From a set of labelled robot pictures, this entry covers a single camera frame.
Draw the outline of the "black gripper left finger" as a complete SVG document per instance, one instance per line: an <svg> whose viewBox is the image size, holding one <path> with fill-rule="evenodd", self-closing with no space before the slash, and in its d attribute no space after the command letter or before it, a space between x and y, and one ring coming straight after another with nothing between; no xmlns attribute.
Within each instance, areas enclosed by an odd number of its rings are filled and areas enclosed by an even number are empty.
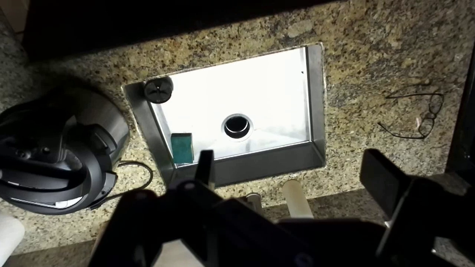
<svg viewBox="0 0 475 267"><path fill-rule="evenodd" d="M214 151L202 149L194 173L194 179L212 188L215 183Z"/></svg>

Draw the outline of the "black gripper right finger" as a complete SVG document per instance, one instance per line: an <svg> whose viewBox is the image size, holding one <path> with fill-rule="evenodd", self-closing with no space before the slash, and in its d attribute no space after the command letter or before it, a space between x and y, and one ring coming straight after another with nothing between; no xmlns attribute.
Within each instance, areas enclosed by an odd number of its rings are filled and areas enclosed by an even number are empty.
<svg viewBox="0 0 475 267"><path fill-rule="evenodd" d="M386 216L396 213L411 183L411 178L375 148L363 151L359 181Z"/></svg>

